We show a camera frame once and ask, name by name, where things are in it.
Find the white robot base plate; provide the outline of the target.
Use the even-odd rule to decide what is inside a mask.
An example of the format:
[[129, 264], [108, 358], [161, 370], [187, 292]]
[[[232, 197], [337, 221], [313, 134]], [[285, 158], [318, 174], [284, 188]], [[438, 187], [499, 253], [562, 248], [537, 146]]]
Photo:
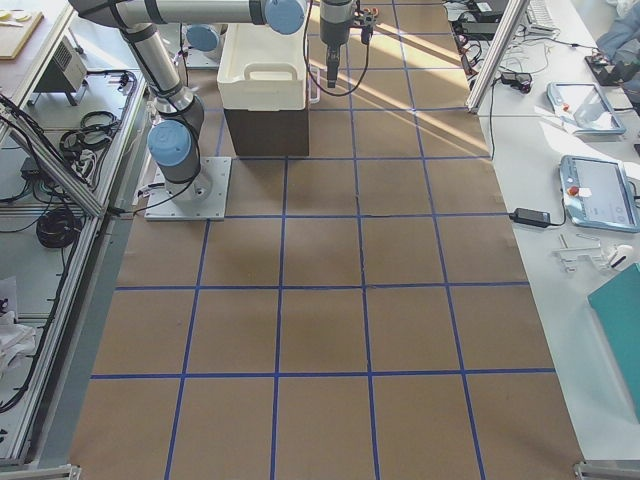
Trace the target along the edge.
[[175, 198], [182, 186], [169, 183], [155, 167], [154, 181], [161, 186], [152, 189], [148, 203], [152, 205], [144, 211], [149, 221], [223, 220], [226, 213], [228, 187], [231, 174], [230, 157], [203, 157], [201, 171], [187, 190]]

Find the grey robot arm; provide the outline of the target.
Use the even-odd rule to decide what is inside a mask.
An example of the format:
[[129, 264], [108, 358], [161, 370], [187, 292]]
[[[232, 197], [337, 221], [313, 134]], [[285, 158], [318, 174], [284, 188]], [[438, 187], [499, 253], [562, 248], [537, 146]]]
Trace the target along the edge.
[[320, 38], [326, 46], [327, 87], [336, 86], [341, 47], [349, 40], [355, 22], [356, 2], [322, 0], [320, 2]]
[[267, 25], [290, 35], [303, 25], [304, 1], [72, 1], [79, 17], [117, 29], [155, 96], [162, 121], [149, 132], [148, 149], [167, 189], [180, 195], [201, 174], [198, 153], [204, 107], [185, 85], [157, 27], [178, 23]]

